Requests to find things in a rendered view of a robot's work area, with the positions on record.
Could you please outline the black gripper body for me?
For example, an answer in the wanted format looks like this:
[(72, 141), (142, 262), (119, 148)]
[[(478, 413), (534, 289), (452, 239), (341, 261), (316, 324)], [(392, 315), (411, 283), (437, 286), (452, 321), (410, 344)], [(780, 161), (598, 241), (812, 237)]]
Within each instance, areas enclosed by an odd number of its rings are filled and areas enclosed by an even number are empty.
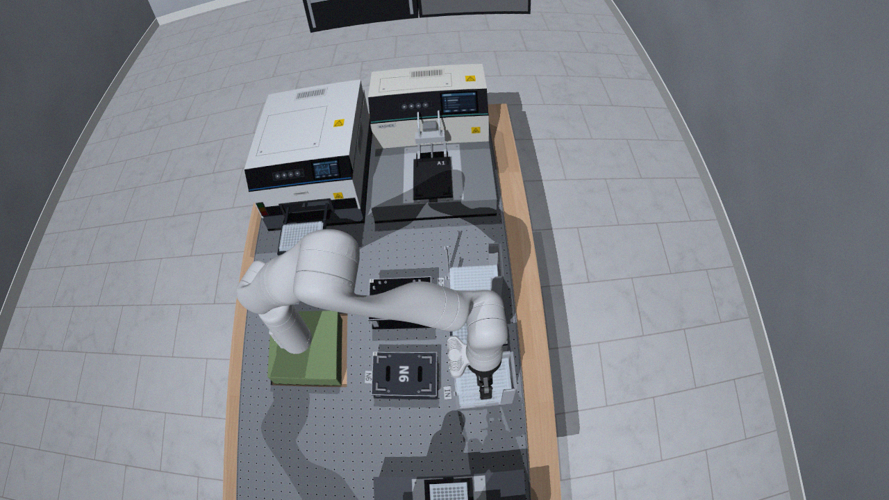
[(481, 382), (483, 382), (483, 378), (487, 378), (487, 382), (489, 382), (489, 380), (491, 380), (491, 374), (493, 374), (493, 372), (496, 372), (498, 370), (498, 368), (501, 367), (501, 363), (499, 363), (497, 367), (493, 368), (490, 371), (486, 371), (486, 372), (481, 372), (479, 370), (475, 370), (475, 368), (472, 368), (471, 366), (468, 366), (468, 367), (471, 370), (471, 372), (477, 374), (477, 376), (480, 376)]

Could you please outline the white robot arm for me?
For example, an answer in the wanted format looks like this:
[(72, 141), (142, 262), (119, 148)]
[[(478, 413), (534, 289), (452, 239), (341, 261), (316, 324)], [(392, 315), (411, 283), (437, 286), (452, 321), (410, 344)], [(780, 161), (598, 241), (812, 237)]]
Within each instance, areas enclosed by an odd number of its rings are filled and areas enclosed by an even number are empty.
[(467, 366), (486, 372), (501, 363), (508, 327), (497, 292), (455, 290), (418, 281), (380, 294), (359, 295), (354, 292), (359, 260), (358, 242), (347, 232), (309, 232), (269, 262), (255, 260), (238, 283), (236, 298), (245, 309), (258, 314), (281, 349), (293, 354), (305, 351), (312, 341), (293, 305), (302, 301), (319, 309), (407, 321), (442, 331), (458, 331), (466, 323), (467, 344), (456, 335), (447, 339), (453, 378), (463, 376)]

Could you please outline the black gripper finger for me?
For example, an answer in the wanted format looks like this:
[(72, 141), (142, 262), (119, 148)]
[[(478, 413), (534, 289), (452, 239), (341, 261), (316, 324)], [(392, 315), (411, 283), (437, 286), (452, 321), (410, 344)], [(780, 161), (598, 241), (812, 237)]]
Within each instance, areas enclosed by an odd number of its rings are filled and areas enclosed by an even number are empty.
[(491, 399), (492, 398), (492, 390), (493, 390), (493, 388), (491, 386), (491, 384), (493, 384), (492, 374), (491, 374), (491, 380), (489, 380), (489, 382), (487, 382), (487, 378), (483, 378), (483, 382), (481, 382), (479, 380), (479, 376), (477, 376), (477, 374), (476, 374), (476, 377), (477, 377), (477, 385), (480, 388), (479, 392), (480, 392), (481, 401), (483, 399)]

